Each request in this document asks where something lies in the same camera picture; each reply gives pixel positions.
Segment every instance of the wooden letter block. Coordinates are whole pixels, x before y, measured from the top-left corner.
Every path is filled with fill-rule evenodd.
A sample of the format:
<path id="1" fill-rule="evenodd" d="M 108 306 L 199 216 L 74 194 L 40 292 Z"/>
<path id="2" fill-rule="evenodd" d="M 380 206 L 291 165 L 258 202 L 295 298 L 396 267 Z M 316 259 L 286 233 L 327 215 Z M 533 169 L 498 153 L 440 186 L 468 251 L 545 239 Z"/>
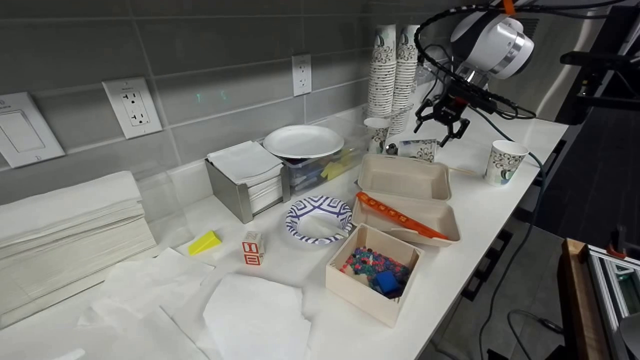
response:
<path id="1" fill-rule="evenodd" d="M 261 265 L 264 257 L 264 242 L 262 234 L 248 231 L 242 242 L 244 263 L 247 265 Z"/>

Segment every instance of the stack of paper towels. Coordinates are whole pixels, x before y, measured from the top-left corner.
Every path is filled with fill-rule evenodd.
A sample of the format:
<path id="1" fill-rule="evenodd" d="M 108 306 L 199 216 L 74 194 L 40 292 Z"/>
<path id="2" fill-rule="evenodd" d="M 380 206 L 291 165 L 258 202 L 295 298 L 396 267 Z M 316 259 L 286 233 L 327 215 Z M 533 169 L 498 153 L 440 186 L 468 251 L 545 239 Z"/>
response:
<path id="1" fill-rule="evenodd" d="M 235 184 L 249 187 L 252 213 L 282 197 L 282 160 L 257 142 L 243 142 L 207 155 L 207 159 Z"/>
<path id="2" fill-rule="evenodd" d="M 0 206 L 0 328 L 157 255 L 130 172 Z"/>

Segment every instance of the stainless steel napkin holder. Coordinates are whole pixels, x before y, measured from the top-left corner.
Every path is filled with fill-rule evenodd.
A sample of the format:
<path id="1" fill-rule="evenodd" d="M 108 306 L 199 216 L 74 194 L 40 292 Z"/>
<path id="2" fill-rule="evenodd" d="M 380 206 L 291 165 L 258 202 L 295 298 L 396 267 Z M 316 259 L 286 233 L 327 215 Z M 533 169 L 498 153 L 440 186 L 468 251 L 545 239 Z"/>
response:
<path id="1" fill-rule="evenodd" d="M 264 209 L 254 213 L 251 210 L 251 200 L 249 198 L 249 187 L 246 184 L 235 184 L 225 174 L 213 165 L 209 159 L 205 159 L 209 181 L 213 189 L 213 195 L 220 200 L 227 209 L 238 218 L 243 224 L 253 220 L 253 217 L 268 210 L 272 206 L 291 199 L 291 188 L 289 187 L 289 171 L 286 166 L 280 169 L 282 178 L 282 197 L 272 202 Z"/>

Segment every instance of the clear plastic bin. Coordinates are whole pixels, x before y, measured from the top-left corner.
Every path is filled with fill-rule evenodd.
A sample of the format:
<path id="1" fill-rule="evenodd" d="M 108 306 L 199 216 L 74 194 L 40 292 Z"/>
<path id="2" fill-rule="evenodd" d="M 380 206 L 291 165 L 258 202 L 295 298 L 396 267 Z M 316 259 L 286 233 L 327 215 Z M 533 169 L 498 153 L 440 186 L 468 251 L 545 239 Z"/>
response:
<path id="1" fill-rule="evenodd" d="M 289 169 L 291 192 L 300 195 L 323 184 L 362 161 L 367 150 L 365 126 L 356 120 L 328 117 L 313 124 L 335 131 L 344 138 L 344 146 L 334 154 L 316 159 L 288 159 L 282 161 Z"/>

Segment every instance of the blue cube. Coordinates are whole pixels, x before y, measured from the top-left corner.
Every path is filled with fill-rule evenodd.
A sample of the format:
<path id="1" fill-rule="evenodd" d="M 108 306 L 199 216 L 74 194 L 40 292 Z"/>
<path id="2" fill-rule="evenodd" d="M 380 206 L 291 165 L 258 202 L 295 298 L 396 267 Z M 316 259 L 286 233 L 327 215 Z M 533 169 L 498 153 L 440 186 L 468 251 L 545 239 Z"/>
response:
<path id="1" fill-rule="evenodd" d="M 390 270 L 376 274 L 376 283 L 378 283 L 382 294 L 388 294 L 400 288 L 400 284 L 396 281 L 394 273 Z"/>

